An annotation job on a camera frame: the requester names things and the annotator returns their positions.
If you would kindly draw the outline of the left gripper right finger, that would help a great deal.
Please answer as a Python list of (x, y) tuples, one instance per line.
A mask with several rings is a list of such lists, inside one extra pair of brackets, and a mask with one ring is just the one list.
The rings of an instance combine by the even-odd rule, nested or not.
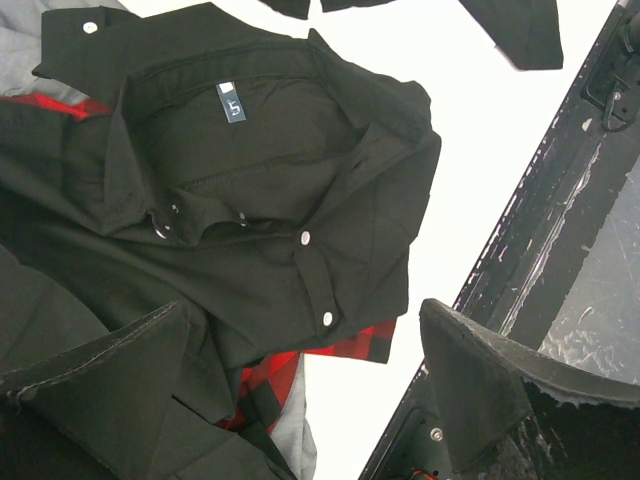
[(459, 475), (636, 475), (639, 388), (551, 359), (435, 299), (428, 377)]

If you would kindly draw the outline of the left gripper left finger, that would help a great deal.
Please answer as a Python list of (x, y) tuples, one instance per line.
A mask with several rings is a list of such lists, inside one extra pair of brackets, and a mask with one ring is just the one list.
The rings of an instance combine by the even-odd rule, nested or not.
[(88, 311), (1, 313), (5, 479), (228, 479), (228, 385), (178, 304), (114, 332)]

